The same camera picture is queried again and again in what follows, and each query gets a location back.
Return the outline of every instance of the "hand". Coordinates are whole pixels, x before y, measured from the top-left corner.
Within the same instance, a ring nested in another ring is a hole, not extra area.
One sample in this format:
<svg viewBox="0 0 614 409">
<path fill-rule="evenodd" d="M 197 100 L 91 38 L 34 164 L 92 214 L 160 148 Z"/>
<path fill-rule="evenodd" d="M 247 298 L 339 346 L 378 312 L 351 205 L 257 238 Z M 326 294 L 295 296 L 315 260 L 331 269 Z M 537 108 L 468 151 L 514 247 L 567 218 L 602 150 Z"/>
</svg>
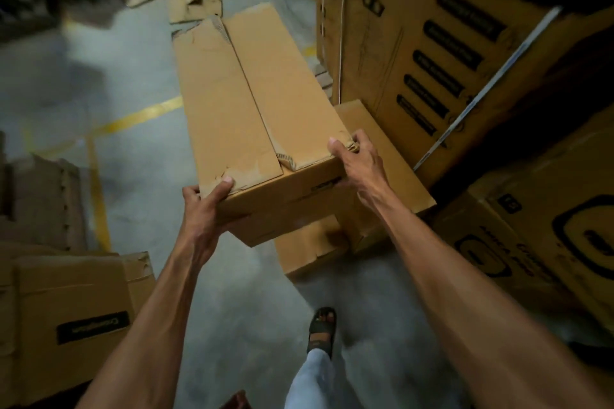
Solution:
<svg viewBox="0 0 614 409">
<path fill-rule="evenodd" d="M 343 161 L 349 184 L 357 188 L 360 201 L 375 211 L 376 200 L 391 190 L 384 162 L 363 130 L 358 130 L 352 137 L 360 145 L 358 154 L 350 152 L 341 141 L 334 138 L 328 141 L 328 151 Z"/>
<path fill-rule="evenodd" d="M 223 201 L 234 186 L 234 180 L 225 176 L 211 194 L 201 198 L 198 185 L 186 186 L 184 195 L 184 220 L 175 244 L 176 250 L 194 249 L 194 262 L 199 268 L 211 258 L 216 250 L 220 235 L 230 228 L 231 223 L 220 223 L 217 205 Z"/>
</svg>

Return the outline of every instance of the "sandal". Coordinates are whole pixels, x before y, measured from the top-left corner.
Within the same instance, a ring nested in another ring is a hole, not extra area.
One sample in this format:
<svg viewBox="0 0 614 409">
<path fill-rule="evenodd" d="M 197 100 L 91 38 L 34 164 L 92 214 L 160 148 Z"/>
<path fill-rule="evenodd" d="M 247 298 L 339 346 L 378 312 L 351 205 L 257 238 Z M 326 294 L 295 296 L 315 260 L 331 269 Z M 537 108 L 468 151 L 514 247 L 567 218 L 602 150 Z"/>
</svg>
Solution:
<svg viewBox="0 0 614 409">
<path fill-rule="evenodd" d="M 334 321 L 328 321 L 328 314 L 333 313 Z M 318 320 L 321 316 L 326 317 L 326 320 Z M 333 343 L 335 342 L 335 331 L 337 328 L 337 312 L 332 307 L 320 307 L 311 319 L 309 325 L 309 338 L 314 333 L 327 333 L 330 335 L 329 341 L 313 340 L 307 345 L 307 353 L 311 350 L 319 349 L 328 354 L 329 358 L 333 358 Z"/>
</svg>

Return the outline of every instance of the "pants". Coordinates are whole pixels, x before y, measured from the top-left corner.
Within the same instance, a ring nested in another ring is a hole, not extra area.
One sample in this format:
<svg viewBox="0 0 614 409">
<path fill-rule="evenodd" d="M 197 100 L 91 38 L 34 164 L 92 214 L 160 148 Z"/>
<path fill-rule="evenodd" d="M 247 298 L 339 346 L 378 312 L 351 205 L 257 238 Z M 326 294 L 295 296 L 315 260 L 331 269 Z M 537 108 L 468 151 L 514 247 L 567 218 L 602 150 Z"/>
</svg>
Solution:
<svg viewBox="0 0 614 409">
<path fill-rule="evenodd" d="M 285 409 L 327 409 L 333 396 L 334 376 L 328 354 L 311 350 L 290 386 Z"/>
</svg>

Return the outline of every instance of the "concrete floor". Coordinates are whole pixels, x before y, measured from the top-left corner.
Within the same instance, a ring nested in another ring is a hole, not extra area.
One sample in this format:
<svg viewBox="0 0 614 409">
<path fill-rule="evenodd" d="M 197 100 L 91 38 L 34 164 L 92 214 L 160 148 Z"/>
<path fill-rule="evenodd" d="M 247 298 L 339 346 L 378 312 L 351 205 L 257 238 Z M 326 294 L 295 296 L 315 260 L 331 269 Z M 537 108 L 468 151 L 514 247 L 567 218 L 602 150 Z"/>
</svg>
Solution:
<svg viewBox="0 0 614 409">
<path fill-rule="evenodd" d="M 315 0 L 223 0 L 224 14 L 265 1 L 317 63 Z M 147 119 L 180 95 L 167 2 L 124 10 L 108 29 L 67 23 L 0 48 L 9 157 L 35 151 L 79 165 L 90 246 L 147 250 L 156 274 L 180 225 L 180 188 L 196 182 L 177 102 Z M 377 251 L 293 285 L 272 242 L 251 249 L 224 235 L 196 290 L 176 407 L 215 409 L 241 389 L 254 408 L 282 407 L 321 305 L 336 307 L 340 320 L 337 407 L 467 406 L 398 256 L 391 246 Z"/>
</svg>

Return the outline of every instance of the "leg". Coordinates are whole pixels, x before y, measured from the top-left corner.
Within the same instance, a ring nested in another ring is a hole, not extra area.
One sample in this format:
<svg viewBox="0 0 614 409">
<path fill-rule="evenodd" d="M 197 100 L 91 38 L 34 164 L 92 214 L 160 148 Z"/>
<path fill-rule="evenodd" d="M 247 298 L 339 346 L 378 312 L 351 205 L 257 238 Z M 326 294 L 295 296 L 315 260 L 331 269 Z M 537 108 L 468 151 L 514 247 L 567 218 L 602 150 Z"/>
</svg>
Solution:
<svg viewBox="0 0 614 409">
<path fill-rule="evenodd" d="M 319 309 L 310 325 L 307 359 L 298 371 L 286 397 L 285 409 L 327 409 L 333 394 L 334 368 L 331 362 L 336 314 Z"/>
</svg>

